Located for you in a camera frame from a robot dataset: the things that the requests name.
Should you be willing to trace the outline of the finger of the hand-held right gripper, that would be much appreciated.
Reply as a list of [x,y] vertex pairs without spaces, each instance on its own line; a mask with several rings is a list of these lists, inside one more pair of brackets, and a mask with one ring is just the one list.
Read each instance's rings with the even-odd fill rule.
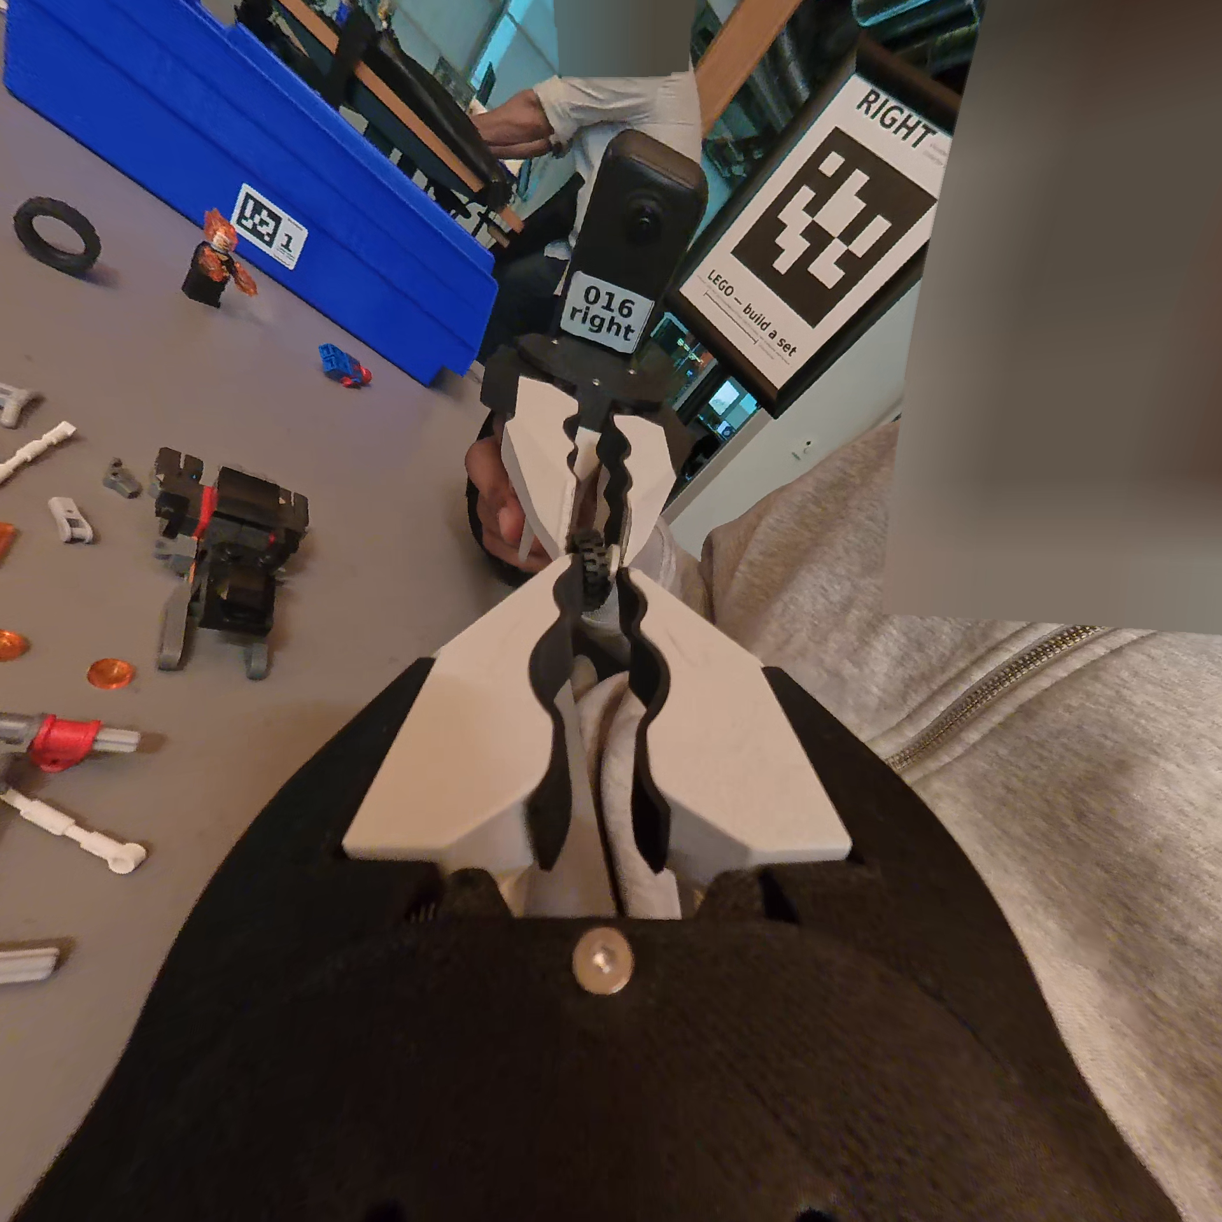
[[517,383],[514,415],[502,434],[502,462],[530,534],[550,561],[569,550],[576,511],[578,402],[533,377]]
[[653,418],[614,414],[597,447],[595,527],[614,566],[631,566],[671,494],[671,453]]

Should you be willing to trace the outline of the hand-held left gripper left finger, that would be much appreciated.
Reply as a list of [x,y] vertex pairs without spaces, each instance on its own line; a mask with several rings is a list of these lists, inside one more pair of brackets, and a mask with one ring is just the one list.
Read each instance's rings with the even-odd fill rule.
[[519,904],[586,899],[586,755],[572,684],[578,559],[557,559],[429,659],[342,838],[355,862],[476,867]]

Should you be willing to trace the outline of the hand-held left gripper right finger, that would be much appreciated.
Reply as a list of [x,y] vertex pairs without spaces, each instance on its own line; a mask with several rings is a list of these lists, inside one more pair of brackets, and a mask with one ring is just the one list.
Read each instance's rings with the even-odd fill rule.
[[617,577],[636,726],[631,827],[650,870],[700,886],[844,862],[851,838],[765,668],[636,569]]

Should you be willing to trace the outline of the thin black lego tire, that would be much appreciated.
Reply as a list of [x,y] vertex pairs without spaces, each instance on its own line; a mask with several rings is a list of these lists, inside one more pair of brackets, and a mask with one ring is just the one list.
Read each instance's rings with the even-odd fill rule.
[[617,574],[615,549],[604,542],[598,530],[579,530],[570,542],[582,577],[582,614],[591,616],[607,604]]

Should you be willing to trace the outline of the red lego connector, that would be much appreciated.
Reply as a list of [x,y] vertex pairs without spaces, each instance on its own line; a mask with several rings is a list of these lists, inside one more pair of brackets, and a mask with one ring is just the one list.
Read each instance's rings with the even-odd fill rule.
[[25,734],[25,757],[39,771],[60,774],[98,755],[134,754],[141,742],[143,735],[134,729],[45,713],[34,718]]

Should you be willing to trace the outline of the black lego motorcycle build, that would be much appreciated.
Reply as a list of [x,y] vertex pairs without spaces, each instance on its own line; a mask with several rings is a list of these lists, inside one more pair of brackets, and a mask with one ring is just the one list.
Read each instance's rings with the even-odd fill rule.
[[246,678],[271,673],[269,636],[287,563],[310,529],[309,499],[247,472],[162,449],[151,470],[154,558],[175,577],[163,606],[157,668],[182,670],[194,630],[242,648]]

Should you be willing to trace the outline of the white flexible lego tube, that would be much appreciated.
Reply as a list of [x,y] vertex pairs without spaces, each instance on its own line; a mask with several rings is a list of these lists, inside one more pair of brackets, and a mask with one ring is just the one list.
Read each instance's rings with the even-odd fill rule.
[[[25,761],[26,764],[32,766],[36,771],[39,771],[32,763],[28,763],[25,758],[18,758],[18,760]],[[148,856],[148,851],[143,846],[135,844],[135,843],[121,843],[111,835],[106,835],[100,831],[90,830],[90,828],[82,825],[77,819],[74,819],[74,828],[71,830],[71,833],[74,833],[73,837],[68,837],[68,835],[55,835],[55,837],[66,838],[67,841],[76,844],[86,854],[95,857],[95,859],[99,859],[102,863],[105,863],[108,866],[109,870],[112,870],[115,875],[119,875],[119,876],[127,876],[127,875],[132,873],[135,869],[138,869],[146,862],[146,859]]]

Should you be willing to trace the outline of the flame lego minifigure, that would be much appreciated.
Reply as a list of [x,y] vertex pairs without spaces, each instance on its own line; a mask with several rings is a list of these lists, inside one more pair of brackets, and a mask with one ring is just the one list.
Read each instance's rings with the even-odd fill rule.
[[258,287],[250,274],[234,258],[237,232],[217,208],[204,217],[204,239],[192,252],[180,291],[189,300],[217,310],[229,286],[246,297],[256,297]]

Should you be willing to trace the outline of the wide black lego tire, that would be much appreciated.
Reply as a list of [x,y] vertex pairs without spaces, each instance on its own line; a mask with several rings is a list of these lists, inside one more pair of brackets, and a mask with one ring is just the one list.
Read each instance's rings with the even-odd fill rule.
[[[61,249],[44,239],[36,227],[39,220],[54,220],[70,229],[82,248]],[[26,254],[36,262],[70,277],[83,277],[98,264],[102,242],[96,227],[74,207],[51,197],[31,197],[19,206],[13,216],[13,232]]]

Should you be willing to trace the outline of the person's right hand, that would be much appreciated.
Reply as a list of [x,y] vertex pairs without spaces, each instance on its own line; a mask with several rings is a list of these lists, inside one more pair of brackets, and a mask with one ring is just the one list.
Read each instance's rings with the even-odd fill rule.
[[519,556],[525,511],[502,462],[501,433],[501,424],[489,418],[466,453],[469,529],[498,581],[518,588],[543,572],[550,559],[538,542]]

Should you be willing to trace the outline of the wooden ceiling beam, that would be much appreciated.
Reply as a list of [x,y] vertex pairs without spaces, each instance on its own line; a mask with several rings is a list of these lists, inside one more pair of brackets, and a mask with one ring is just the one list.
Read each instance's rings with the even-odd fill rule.
[[722,27],[694,69],[704,137],[709,137],[802,2],[736,2],[732,8],[726,3],[710,6],[720,14]]

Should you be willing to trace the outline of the black white marker sign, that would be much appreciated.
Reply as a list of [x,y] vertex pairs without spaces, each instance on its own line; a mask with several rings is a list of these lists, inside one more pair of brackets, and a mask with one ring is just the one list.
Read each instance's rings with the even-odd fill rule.
[[921,278],[957,110],[858,37],[694,242],[666,309],[773,418]]

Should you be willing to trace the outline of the wooden office desk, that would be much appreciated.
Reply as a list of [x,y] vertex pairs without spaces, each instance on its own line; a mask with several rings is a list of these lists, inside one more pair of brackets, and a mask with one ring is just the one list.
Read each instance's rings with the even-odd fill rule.
[[405,53],[394,3],[237,3],[250,32],[332,110],[364,123],[368,143],[495,251],[522,230],[508,169],[466,110]]

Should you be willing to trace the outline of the blue plastic bin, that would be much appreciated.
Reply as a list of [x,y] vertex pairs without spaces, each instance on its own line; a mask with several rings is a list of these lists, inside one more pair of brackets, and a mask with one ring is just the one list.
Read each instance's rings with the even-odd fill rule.
[[419,383],[469,373],[493,256],[259,40],[201,3],[9,3],[4,85]]

